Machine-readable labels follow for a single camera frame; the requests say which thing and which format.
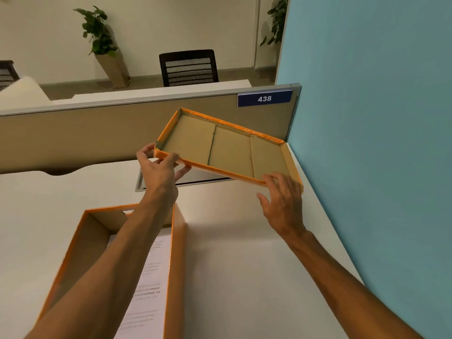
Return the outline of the orange cardboard box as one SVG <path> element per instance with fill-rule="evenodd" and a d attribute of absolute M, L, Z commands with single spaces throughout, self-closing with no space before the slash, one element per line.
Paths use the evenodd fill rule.
<path fill-rule="evenodd" d="M 73 287 L 112 244 L 137 204 L 87 209 L 72 237 L 37 322 Z M 163 339 L 184 338 L 184 279 L 187 223 L 175 204 L 163 228 L 171 228 Z"/>

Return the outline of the black mesh office chair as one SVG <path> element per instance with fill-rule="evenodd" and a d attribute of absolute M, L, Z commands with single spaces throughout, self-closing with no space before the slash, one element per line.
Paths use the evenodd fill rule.
<path fill-rule="evenodd" d="M 159 55 L 164 87 L 218 83 L 213 50 L 191 50 Z"/>

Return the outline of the light blue partition panel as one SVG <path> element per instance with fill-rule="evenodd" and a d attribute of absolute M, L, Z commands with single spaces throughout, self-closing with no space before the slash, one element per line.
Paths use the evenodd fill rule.
<path fill-rule="evenodd" d="M 452 339 L 452 0 L 290 0 L 288 142 L 364 284 Z"/>

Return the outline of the person's right forearm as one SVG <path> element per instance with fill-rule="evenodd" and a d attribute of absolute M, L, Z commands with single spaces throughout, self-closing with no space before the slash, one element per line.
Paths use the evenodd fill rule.
<path fill-rule="evenodd" d="M 424 339 L 338 263 L 307 231 L 281 233 L 349 339 Z"/>

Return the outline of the blue number sign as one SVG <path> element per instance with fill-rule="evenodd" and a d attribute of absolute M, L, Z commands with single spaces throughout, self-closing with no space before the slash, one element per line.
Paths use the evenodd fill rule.
<path fill-rule="evenodd" d="M 241 93 L 237 95 L 237 107 L 288 103 L 291 101 L 292 93 L 292 89 Z"/>

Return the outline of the person's left hand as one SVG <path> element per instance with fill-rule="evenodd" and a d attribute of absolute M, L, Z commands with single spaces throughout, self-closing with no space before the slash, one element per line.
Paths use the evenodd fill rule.
<path fill-rule="evenodd" d="M 168 210 L 178 197 L 178 188 L 174 180 L 179 155 L 168 154 L 164 159 L 157 159 L 150 166 L 140 166 L 145 183 L 145 193 L 141 204 L 152 209 Z"/>

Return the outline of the person's left forearm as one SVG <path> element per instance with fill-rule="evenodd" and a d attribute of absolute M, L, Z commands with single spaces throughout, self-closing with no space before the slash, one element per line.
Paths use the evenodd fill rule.
<path fill-rule="evenodd" d="M 138 203 L 116 238 L 24 339 L 113 339 L 168 209 Z"/>

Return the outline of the beige desk partition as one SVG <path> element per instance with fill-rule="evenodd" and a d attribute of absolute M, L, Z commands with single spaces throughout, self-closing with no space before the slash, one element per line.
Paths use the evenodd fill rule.
<path fill-rule="evenodd" d="M 292 89 L 288 103 L 237 107 L 237 95 Z M 128 97 L 5 110 L 0 113 L 0 174 L 64 174 L 135 159 L 156 142 L 179 108 L 287 140 L 300 84 Z"/>

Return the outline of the orange cardboard box lid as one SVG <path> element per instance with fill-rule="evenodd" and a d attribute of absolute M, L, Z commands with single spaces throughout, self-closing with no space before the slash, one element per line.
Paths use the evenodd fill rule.
<path fill-rule="evenodd" d="M 302 185 L 284 140 L 186 108 L 175 112 L 155 143 L 155 158 L 169 153 L 179 155 L 179 164 L 259 186 L 273 172 Z"/>

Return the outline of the dark office chair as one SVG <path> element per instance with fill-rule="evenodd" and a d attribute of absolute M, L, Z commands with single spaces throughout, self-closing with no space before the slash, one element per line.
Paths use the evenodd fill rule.
<path fill-rule="evenodd" d="M 11 60 L 0 60 L 0 91 L 20 80 Z"/>

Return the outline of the potted plant in tan planter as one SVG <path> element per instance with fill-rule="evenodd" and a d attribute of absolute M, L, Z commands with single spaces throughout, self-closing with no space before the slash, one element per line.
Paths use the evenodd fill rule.
<path fill-rule="evenodd" d="M 83 16 L 83 38 L 89 40 L 90 54 L 94 55 L 101 65 L 114 89 L 127 88 L 130 76 L 125 65 L 121 50 L 116 45 L 113 35 L 106 24 L 106 13 L 94 6 L 94 10 L 75 8 L 75 12 Z"/>

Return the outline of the person's right hand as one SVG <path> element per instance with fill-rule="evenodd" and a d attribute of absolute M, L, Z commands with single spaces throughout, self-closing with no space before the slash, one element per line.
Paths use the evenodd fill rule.
<path fill-rule="evenodd" d="M 273 207 L 269 225 L 286 241 L 299 241 L 306 232 L 302 218 L 302 186 L 288 175 L 263 175 Z"/>

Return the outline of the green leafy plant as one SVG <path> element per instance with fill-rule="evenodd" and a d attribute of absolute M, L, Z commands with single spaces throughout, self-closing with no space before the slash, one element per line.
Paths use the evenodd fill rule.
<path fill-rule="evenodd" d="M 272 3 L 272 8 L 267 12 L 272 17 L 271 38 L 267 39 L 265 36 L 260 46 L 282 42 L 288 2 L 289 0 L 274 0 Z"/>

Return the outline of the white printed paper sheet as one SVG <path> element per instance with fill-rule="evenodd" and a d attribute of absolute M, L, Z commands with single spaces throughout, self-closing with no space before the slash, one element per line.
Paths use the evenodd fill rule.
<path fill-rule="evenodd" d="M 114 339 L 163 339 L 171 228 L 157 235 Z"/>

